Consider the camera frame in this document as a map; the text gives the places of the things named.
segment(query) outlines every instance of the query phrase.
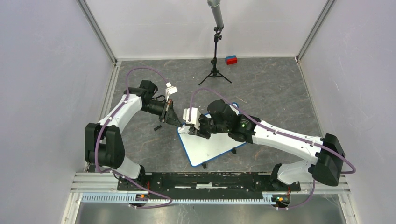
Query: white enclosure wall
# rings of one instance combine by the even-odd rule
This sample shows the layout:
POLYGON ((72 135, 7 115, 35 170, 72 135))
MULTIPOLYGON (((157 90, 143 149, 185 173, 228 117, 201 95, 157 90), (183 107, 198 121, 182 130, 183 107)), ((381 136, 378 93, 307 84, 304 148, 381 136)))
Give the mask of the white enclosure wall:
MULTIPOLYGON (((118 58, 213 57, 206 0, 87 0, 118 58)), ((296 56, 326 0, 222 0, 219 56, 296 56)))
POLYGON ((362 224, 396 219, 395 11, 394 0, 337 1, 302 59, 323 129, 357 168, 347 178, 362 224))
POLYGON ((76 1, 1 1, 0 223, 60 222, 111 68, 76 1))

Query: gray mat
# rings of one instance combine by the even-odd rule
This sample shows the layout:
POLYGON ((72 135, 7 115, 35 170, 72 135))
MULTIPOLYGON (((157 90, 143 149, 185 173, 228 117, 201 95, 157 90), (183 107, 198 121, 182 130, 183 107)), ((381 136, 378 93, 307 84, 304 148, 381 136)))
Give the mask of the gray mat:
MULTIPOLYGON (((125 88, 127 72, 136 66, 150 66, 161 71, 178 89, 171 96, 175 111, 182 121, 183 109, 189 106, 191 94, 198 83, 211 70, 210 59, 124 61, 121 64, 112 108, 119 102, 125 88)), ((219 71, 233 83, 223 78, 209 78, 201 86, 209 87, 252 116, 275 126, 308 135, 319 135, 316 121, 303 78, 294 58, 240 58, 237 64, 227 66, 218 62, 219 71)), ((129 86, 138 87, 142 79, 151 80, 163 94, 165 84, 154 72, 134 71, 129 86)), ((201 91, 194 103, 201 113, 218 99, 216 95, 201 91)), ((226 153, 208 162, 207 169, 192 167, 176 133, 176 128, 162 124, 158 116, 138 112, 122 133, 126 155, 143 165, 148 172, 179 171, 271 171, 278 163, 291 163, 300 159, 289 153, 266 146, 245 144, 237 154, 226 153)))

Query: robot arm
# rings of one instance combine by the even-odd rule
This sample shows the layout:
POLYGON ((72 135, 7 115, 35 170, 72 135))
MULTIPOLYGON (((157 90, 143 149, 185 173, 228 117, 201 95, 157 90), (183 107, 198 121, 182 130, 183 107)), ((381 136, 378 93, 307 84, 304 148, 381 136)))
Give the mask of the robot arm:
POLYGON ((148 80, 142 80, 139 88, 129 88, 129 97, 124 92, 117 106, 97 124, 89 123, 85 127, 85 161, 95 163, 95 144, 98 140, 99 131, 109 119, 101 136, 102 142, 98 148, 99 165, 111 167, 132 179, 139 176, 141 166, 125 157, 124 144, 121 133, 127 123, 138 111, 146 111, 158 115, 160 122, 181 126, 171 99, 159 101, 153 98, 158 91, 157 86, 148 80))
POLYGON ((221 99, 210 103, 207 110, 210 118, 200 114, 197 108, 192 108, 191 121, 189 121, 189 109, 184 110, 183 119, 186 120, 187 126, 191 126, 189 134, 208 139, 211 134, 228 133, 228 136, 236 141, 271 146, 303 159, 292 164, 277 164, 271 174, 273 181, 278 180, 283 184, 290 185, 298 181, 311 181, 314 178, 326 185, 338 185, 343 161, 318 146, 292 138, 299 137, 314 141, 345 157, 337 137, 330 134, 326 134, 324 138, 302 135, 275 127, 253 117, 257 122, 274 129, 275 133, 267 131, 257 126, 245 115, 237 115, 231 106, 221 99), (285 133, 291 137, 277 134, 277 132, 285 133))

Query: tripod leg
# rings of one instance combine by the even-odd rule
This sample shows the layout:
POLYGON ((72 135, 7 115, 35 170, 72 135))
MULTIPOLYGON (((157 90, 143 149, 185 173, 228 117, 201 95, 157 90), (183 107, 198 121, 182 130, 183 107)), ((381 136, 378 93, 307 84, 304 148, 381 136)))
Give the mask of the tripod leg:
POLYGON ((198 85, 201 85, 208 77, 210 77, 210 75, 213 74, 213 72, 209 73, 209 75, 207 75, 204 80, 202 80, 198 85))
POLYGON ((221 74, 220 72, 218 72, 217 74, 219 74, 221 77, 225 78, 228 82, 232 83, 227 77, 225 77, 223 74, 221 74))

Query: tripod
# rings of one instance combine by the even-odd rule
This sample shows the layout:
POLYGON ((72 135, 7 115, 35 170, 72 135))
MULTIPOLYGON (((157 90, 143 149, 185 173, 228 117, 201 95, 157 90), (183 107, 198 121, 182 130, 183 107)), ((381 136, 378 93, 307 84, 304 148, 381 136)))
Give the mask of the tripod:
POLYGON ((232 83, 228 78, 226 78, 223 74, 221 74, 219 72, 219 70, 216 68, 216 64, 217 64, 217 42, 219 42, 219 40, 221 40, 221 29, 219 29, 218 27, 214 28, 214 31, 216 32, 216 34, 214 35, 214 58, 211 60, 211 64, 213 65, 213 68, 211 70, 211 73, 209 73, 209 75, 207 75, 204 80, 202 80, 202 82, 200 82, 198 85, 201 85, 207 78, 212 77, 212 78, 216 78, 216 77, 223 77, 225 78, 228 82, 232 83))

